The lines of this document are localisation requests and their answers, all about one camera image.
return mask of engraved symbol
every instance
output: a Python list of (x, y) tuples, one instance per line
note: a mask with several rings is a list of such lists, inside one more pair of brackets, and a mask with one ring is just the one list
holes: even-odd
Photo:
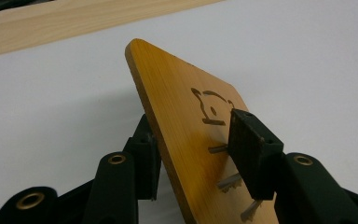
[[(205, 124), (211, 124), (211, 125), (222, 125), (225, 126), (226, 123), (221, 120), (221, 119), (211, 119), (208, 116), (207, 111), (205, 110), (205, 103), (202, 101), (202, 96), (214, 96), (217, 97), (218, 99), (222, 100), (223, 102), (231, 105), (233, 108), (235, 108), (234, 104), (230, 101), (230, 100), (226, 100), (225, 98), (223, 98), (221, 95), (217, 94), (214, 91), (203, 91), (202, 93), (194, 88), (191, 88), (191, 91), (193, 92), (193, 94), (197, 97), (197, 99), (199, 99), (200, 101), (200, 109), (202, 111), (202, 114), (204, 116), (204, 118), (202, 119), (202, 122), (204, 122)], [(209, 108), (212, 112), (212, 114), (214, 116), (217, 116), (217, 112), (214, 109), (213, 106), (210, 106)]]
[(242, 222), (246, 222), (248, 220), (252, 222), (255, 217), (255, 212), (258, 207), (261, 207), (262, 202), (262, 200), (255, 200), (252, 202), (252, 204), (243, 213), (241, 213)]

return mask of wooden board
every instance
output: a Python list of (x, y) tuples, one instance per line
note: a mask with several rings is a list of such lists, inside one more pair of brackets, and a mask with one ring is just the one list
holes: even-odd
[[(253, 200), (243, 183), (217, 188), (237, 170), (227, 153), (208, 150), (227, 143), (231, 108), (247, 110), (237, 91), (140, 39), (126, 58), (186, 223), (241, 223)], [(263, 202), (254, 223), (277, 222), (273, 202)]]
[(0, 11), (0, 54), (221, 0), (57, 0)]

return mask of white surface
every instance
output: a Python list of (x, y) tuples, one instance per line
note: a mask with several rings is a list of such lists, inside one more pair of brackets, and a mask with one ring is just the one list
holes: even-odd
[[(149, 41), (232, 83), (285, 143), (358, 193), (358, 1), (243, 1), (139, 21), (0, 56), (0, 207), (92, 179), (143, 114), (124, 48)], [(140, 223), (182, 223), (162, 171)]]

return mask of wood grain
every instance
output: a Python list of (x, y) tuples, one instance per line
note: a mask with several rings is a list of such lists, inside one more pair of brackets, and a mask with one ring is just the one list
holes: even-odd
[[(243, 183), (227, 193), (216, 187), (237, 170), (227, 153), (208, 151), (227, 143), (231, 108), (247, 110), (237, 91), (140, 39), (126, 58), (186, 223), (242, 223), (253, 200)], [(277, 222), (273, 202), (263, 202), (254, 223)]]
[(221, 0), (57, 0), (0, 11), (0, 54)]

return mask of brass insert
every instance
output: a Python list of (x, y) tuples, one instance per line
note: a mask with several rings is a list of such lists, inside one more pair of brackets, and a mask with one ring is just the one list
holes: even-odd
[(40, 204), (45, 199), (45, 194), (42, 192), (29, 193), (19, 199), (16, 203), (16, 207), (20, 210), (26, 210), (33, 208)]
[(308, 157), (305, 157), (305, 156), (295, 156), (294, 157), (295, 161), (300, 163), (301, 165), (312, 165), (313, 164), (313, 161), (308, 158)]
[(117, 164), (121, 164), (122, 162), (124, 162), (126, 160), (126, 157), (123, 155), (115, 155), (111, 158), (109, 158), (109, 163), (117, 165)]

